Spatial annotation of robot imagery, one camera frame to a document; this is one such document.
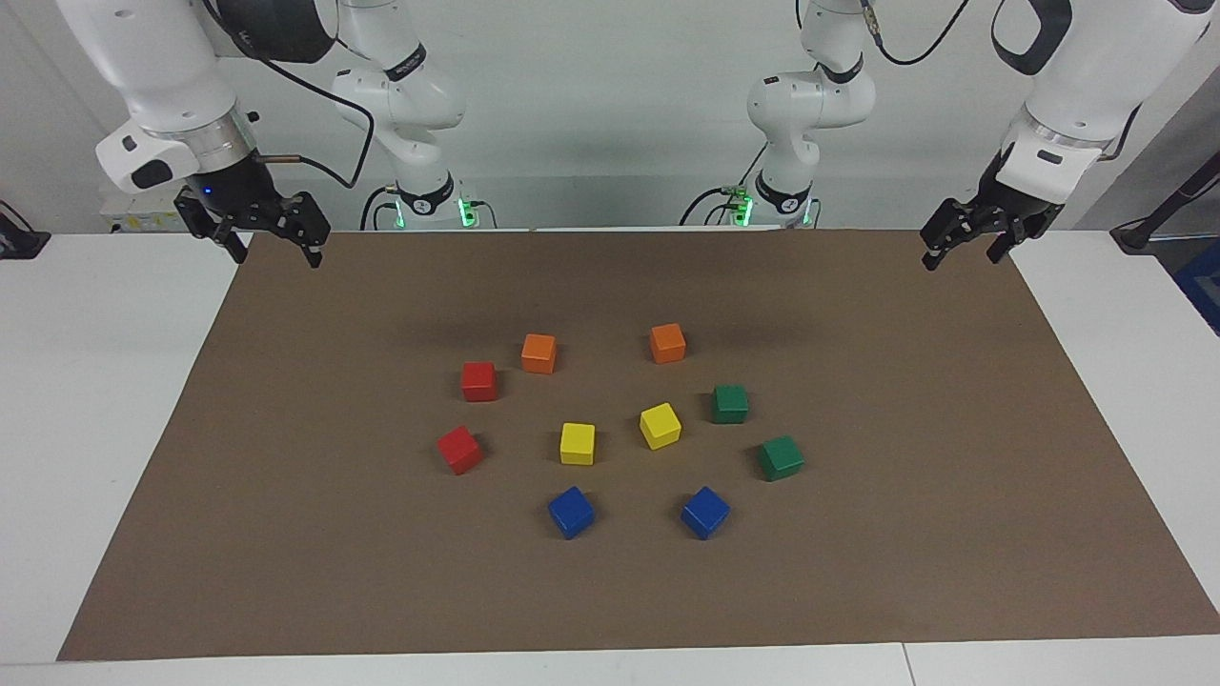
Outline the brown table mat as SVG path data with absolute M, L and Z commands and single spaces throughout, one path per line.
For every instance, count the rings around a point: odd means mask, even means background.
M 254 238 L 63 660 L 1220 634 L 1013 262 L 914 232 Z M 655 364 L 680 323 L 684 360 Z M 553 334 L 553 374 L 521 367 Z M 467 361 L 499 399 L 470 403 Z M 741 425 L 711 421 L 742 385 Z M 659 450 L 640 413 L 670 403 Z M 594 465 L 560 463 L 562 424 Z M 486 452 L 451 474 L 436 439 Z M 765 439 L 802 471 L 769 482 Z M 562 540 L 576 486 L 597 521 Z M 680 511 L 732 508 L 697 540 Z

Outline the black tripod leg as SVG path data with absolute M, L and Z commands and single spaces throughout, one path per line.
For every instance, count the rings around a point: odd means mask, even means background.
M 1218 184 L 1220 184 L 1220 151 L 1213 153 L 1211 157 L 1200 168 L 1196 170 L 1193 175 L 1190 175 L 1190 178 L 1177 190 L 1172 192 L 1172 195 L 1169 195 L 1153 212 L 1147 214 L 1146 217 L 1116 226 L 1115 229 L 1109 231 L 1109 236 L 1118 244 L 1120 251 L 1146 251 L 1150 238 L 1161 229 L 1164 223 L 1168 223 L 1172 218 L 1174 214 L 1180 212 L 1183 208 L 1188 208 L 1190 204 L 1207 195 L 1207 192 Z

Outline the blue wooden block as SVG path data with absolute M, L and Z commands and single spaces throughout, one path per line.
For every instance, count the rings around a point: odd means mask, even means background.
M 584 491 L 576 486 L 554 496 L 547 504 L 547 511 L 566 541 L 580 537 L 597 521 L 597 508 Z
M 680 521 L 697 540 L 708 541 L 719 532 L 731 511 L 731 504 L 723 499 L 723 496 L 719 496 L 719 492 L 704 486 L 684 502 L 680 511 Z

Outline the white power strip box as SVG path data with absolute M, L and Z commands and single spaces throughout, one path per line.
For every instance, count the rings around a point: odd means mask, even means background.
M 120 190 L 102 190 L 98 210 L 104 229 L 110 233 L 181 233 L 189 229 L 174 199 L 184 187 L 139 192 L 135 195 Z

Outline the black stand foot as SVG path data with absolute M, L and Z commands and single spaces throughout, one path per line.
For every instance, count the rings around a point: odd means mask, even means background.
M 0 199 L 0 260 L 35 259 L 50 238 L 50 232 L 35 229 L 12 204 Z

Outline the blue crate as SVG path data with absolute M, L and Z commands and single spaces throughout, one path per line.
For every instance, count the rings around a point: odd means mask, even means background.
M 1220 337 L 1220 238 L 1211 240 L 1181 269 L 1172 270 L 1172 282 Z

